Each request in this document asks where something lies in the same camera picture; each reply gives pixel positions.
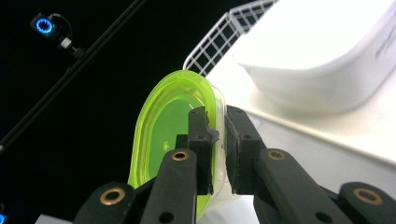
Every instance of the lime green plastic lid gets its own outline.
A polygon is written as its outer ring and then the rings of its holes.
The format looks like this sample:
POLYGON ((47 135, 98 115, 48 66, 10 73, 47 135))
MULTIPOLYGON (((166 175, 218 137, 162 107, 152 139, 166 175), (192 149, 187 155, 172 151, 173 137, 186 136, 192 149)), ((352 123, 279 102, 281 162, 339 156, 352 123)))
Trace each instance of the lime green plastic lid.
MULTIPOLYGON (((189 112, 199 106, 207 111, 209 127, 216 129, 216 96, 204 77, 181 70, 157 84, 135 126, 129 185, 136 189, 157 175, 164 154, 175 149, 177 135, 188 133, 189 112)), ((198 217, 205 211, 210 198, 211 195, 198 196, 198 217)))

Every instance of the white wire basket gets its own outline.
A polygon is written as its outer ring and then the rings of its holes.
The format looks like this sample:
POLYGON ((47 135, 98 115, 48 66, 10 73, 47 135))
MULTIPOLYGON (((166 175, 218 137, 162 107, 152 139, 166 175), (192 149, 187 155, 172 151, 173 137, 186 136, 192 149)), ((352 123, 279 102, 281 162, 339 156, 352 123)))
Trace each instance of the white wire basket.
POLYGON ((192 50, 183 69, 207 76, 239 36, 246 34, 275 2, 259 0, 226 12, 192 50))

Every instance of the black background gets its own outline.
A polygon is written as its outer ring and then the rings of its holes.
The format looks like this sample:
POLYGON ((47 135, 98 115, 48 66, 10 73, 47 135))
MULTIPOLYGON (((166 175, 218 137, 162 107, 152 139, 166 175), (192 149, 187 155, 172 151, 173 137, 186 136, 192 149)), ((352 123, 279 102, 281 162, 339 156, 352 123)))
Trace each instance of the black background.
MULTIPOLYGON (((221 15, 247 0, 148 0, 0 156, 0 203, 9 223, 40 214, 73 220, 99 186, 127 181, 138 113, 152 88, 182 64, 221 15)), ((85 49, 132 1, 0 3, 0 138, 75 61, 29 26, 61 13, 85 49)))

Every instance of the blue light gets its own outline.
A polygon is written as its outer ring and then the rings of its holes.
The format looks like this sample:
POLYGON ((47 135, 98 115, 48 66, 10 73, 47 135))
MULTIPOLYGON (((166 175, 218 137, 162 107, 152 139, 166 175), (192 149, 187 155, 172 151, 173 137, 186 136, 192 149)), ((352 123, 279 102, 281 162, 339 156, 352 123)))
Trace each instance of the blue light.
POLYGON ((52 31, 52 22, 48 19, 40 19, 35 23, 35 28, 37 28, 38 32, 41 34, 48 34, 52 31))
POLYGON ((0 224, 3 224, 6 221, 6 217, 0 214, 0 224))

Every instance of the wire rack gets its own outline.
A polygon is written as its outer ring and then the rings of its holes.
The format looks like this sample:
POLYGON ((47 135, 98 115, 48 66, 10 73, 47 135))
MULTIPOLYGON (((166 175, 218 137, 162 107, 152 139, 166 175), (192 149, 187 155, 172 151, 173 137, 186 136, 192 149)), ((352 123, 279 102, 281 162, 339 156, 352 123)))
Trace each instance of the wire rack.
POLYGON ((192 50, 183 69, 207 76, 239 36, 246 34, 276 1, 259 0, 226 12, 192 50))

